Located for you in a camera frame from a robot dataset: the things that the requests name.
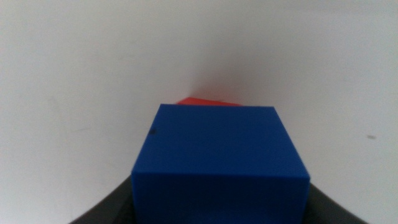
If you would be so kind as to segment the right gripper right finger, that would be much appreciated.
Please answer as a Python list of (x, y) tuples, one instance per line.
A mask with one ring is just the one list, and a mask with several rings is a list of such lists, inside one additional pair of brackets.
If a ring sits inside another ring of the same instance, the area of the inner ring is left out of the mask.
[(310, 184), (302, 224), (368, 224)]

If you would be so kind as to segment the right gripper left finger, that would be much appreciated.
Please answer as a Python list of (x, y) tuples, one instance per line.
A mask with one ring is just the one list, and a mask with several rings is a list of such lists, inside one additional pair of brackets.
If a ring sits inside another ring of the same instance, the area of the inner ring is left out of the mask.
[(131, 177), (70, 224), (136, 224)]

